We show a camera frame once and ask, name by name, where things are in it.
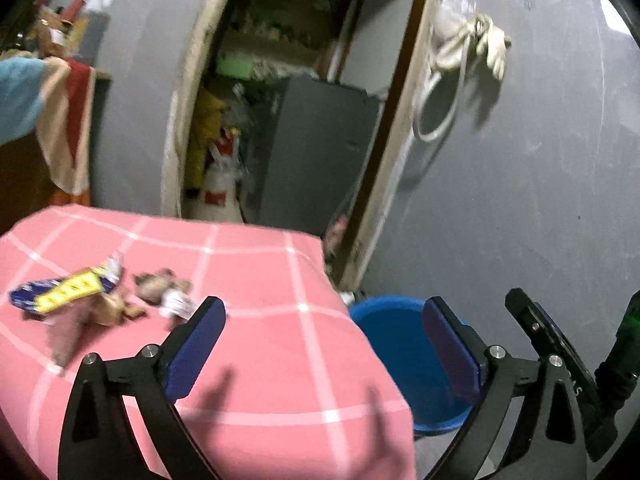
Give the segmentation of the yellow brown snack wrapper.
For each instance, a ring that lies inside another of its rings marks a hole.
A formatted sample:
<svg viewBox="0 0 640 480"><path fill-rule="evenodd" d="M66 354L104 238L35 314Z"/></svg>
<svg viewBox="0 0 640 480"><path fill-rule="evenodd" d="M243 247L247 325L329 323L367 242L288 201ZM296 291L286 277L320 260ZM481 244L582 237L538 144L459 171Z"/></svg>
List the yellow brown snack wrapper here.
<svg viewBox="0 0 640 480"><path fill-rule="evenodd" d="M121 278L122 266L114 263L23 286L29 294L25 311L48 326L51 367L58 374L70 364L87 326L112 328L146 315L144 307L127 300L127 289L118 290Z"/></svg>

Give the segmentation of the brown food scrap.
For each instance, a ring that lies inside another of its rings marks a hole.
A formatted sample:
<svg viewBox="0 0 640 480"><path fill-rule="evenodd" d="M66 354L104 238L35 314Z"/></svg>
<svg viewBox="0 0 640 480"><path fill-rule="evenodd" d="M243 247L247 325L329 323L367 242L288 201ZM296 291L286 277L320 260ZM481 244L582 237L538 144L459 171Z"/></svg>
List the brown food scrap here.
<svg viewBox="0 0 640 480"><path fill-rule="evenodd" d="M192 284L189 280L178 278L170 269L160 269L155 273L141 273L134 276L134 293L142 301L157 307L163 302L168 290L178 290L187 294Z"/></svg>

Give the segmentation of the striped red beige towel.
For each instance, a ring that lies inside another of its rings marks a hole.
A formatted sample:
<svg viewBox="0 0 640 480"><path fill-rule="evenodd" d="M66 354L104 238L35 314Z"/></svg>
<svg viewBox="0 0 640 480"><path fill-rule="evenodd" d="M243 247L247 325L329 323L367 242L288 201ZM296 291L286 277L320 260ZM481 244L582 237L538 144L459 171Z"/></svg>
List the striped red beige towel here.
<svg viewBox="0 0 640 480"><path fill-rule="evenodd" d="M96 71L86 64L46 58L36 136L51 181L67 195L90 188L90 130Z"/></svg>

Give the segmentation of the light blue cloth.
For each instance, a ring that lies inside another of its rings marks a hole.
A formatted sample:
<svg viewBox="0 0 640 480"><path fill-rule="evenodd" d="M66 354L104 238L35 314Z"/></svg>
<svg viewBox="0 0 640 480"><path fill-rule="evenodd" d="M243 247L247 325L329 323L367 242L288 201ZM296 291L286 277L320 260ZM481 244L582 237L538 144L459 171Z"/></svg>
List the light blue cloth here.
<svg viewBox="0 0 640 480"><path fill-rule="evenodd" d="M1 62L0 139L7 144L32 132L43 109L44 62L6 58Z"/></svg>

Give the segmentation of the white paper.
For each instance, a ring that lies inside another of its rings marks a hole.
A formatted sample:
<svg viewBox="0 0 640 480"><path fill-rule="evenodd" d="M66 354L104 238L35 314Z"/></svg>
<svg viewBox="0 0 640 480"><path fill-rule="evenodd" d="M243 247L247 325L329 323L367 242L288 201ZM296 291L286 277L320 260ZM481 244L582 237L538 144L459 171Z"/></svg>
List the white paper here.
<svg viewBox="0 0 640 480"><path fill-rule="evenodd" d="M178 318L189 321L198 307L185 292L179 289L170 288L163 293L160 302L160 315L163 318Z"/></svg>

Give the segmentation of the grey box on counter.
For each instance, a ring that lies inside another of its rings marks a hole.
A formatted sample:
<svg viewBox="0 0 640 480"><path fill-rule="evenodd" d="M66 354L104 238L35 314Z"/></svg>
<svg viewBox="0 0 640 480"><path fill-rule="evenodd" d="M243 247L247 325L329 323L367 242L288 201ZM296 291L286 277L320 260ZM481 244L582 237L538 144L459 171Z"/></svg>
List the grey box on counter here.
<svg viewBox="0 0 640 480"><path fill-rule="evenodd" d="M70 58L79 63L93 66L110 21L110 14L106 12L81 14L73 24L70 36L68 36Z"/></svg>

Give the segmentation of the blue snack wrapper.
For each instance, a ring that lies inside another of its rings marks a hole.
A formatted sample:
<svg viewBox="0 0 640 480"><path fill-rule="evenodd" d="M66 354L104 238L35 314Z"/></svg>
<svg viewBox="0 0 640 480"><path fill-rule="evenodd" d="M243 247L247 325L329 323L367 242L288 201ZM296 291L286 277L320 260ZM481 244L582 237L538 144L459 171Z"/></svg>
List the blue snack wrapper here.
<svg viewBox="0 0 640 480"><path fill-rule="evenodd" d="M10 292L10 304L35 316L47 316L70 302L112 292L123 270L118 259L108 258L99 266L62 278L27 282Z"/></svg>

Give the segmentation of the red cup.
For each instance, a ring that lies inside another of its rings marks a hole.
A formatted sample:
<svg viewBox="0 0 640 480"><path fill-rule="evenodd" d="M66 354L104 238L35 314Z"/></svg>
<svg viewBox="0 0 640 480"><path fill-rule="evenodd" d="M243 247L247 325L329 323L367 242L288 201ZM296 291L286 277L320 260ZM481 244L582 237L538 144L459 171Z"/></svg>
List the red cup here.
<svg viewBox="0 0 640 480"><path fill-rule="evenodd" d="M85 6L84 0L73 0L66 6L61 13L61 20L64 23L73 23L77 20L78 15Z"/></svg>

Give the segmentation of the pink checked tablecloth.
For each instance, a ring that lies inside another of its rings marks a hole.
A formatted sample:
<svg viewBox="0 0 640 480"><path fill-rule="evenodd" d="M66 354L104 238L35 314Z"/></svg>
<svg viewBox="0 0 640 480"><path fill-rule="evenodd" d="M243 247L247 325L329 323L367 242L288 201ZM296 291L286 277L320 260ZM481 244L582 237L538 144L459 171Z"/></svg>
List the pink checked tablecloth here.
<svg viewBox="0 0 640 480"><path fill-rule="evenodd" d="M227 479L412 479L408 404L297 232L81 206L50 207L1 240L1 290L120 255L216 296L227 323L178 411Z"/></svg>

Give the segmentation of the white red sack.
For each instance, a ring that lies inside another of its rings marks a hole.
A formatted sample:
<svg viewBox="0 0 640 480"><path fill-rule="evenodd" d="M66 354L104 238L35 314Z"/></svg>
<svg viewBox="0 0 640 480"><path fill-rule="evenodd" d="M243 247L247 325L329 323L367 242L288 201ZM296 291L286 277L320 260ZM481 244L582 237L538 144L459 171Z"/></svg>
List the white red sack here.
<svg viewBox="0 0 640 480"><path fill-rule="evenodd" d="M242 223L238 184L242 176L238 128L222 129L220 138L209 145L208 165L194 218L209 222Z"/></svg>

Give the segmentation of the grey cabinet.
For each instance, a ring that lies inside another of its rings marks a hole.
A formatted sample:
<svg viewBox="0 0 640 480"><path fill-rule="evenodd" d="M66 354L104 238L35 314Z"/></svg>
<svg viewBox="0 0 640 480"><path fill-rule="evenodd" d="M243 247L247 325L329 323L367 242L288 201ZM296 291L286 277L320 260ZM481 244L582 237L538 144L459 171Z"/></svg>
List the grey cabinet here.
<svg viewBox="0 0 640 480"><path fill-rule="evenodd" d="M323 235L354 192L379 110L380 100L361 89L309 76L280 81L246 220Z"/></svg>

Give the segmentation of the blue plastic bucket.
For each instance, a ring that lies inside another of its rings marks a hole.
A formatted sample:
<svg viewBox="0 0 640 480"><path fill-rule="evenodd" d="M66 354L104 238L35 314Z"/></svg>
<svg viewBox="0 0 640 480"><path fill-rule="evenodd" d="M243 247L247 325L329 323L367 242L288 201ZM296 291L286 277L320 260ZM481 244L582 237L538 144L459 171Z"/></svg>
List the blue plastic bucket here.
<svg viewBox="0 0 640 480"><path fill-rule="evenodd" d="M424 330L423 306L416 298L381 296L358 302L349 314L407 401L414 432L437 436L460 428L472 405L454 393Z"/></svg>

